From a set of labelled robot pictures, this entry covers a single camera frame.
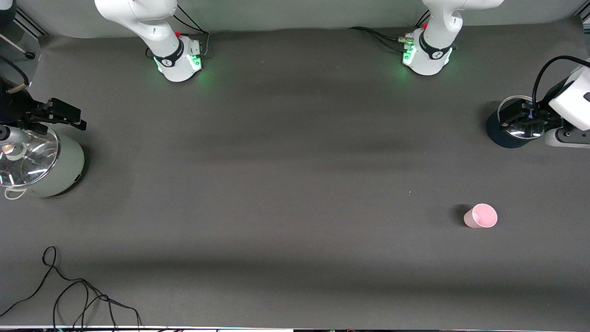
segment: pink cup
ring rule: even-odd
[[[490,228],[498,221],[498,214],[488,204],[478,204],[465,214],[463,221],[471,228]]]

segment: pot handle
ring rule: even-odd
[[[10,197],[10,193],[20,193],[20,195],[15,196],[15,197]],[[22,196],[25,196],[25,194],[27,193],[27,189],[11,189],[11,188],[6,188],[4,190],[4,197],[6,197],[7,200],[17,200],[19,198],[21,198]]]

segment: white wall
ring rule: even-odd
[[[178,0],[210,31],[286,28],[407,27],[425,11],[420,0]],[[466,25],[528,24],[572,15],[584,0],[505,0],[496,9],[464,12]],[[19,0],[18,5],[51,34],[80,38],[133,35],[103,19],[94,0]],[[190,29],[168,19],[181,32]]]

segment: gray table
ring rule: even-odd
[[[582,37],[573,18],[468,27],[419,77],[359,31],[223,33],[185,83],[138,38],[46,39],[31,93],[83,110],[88,131],[65,132],[88,169],[62,196],[0,200],[0,307],[57,245],[146,325],[590,330],[590,152],[503,149],[482,127],[548,59],[586,57]],[[498,225],[465,227],[481,202]],[[0,324],[50,324],[65,285]]]

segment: pot lid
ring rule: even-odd
[[[26,131],[19,144],[3,145],[0,149],[0,185],[17,188],[42,179],[53,167],[60,153],[60,143],[49,128],[46,135]]]

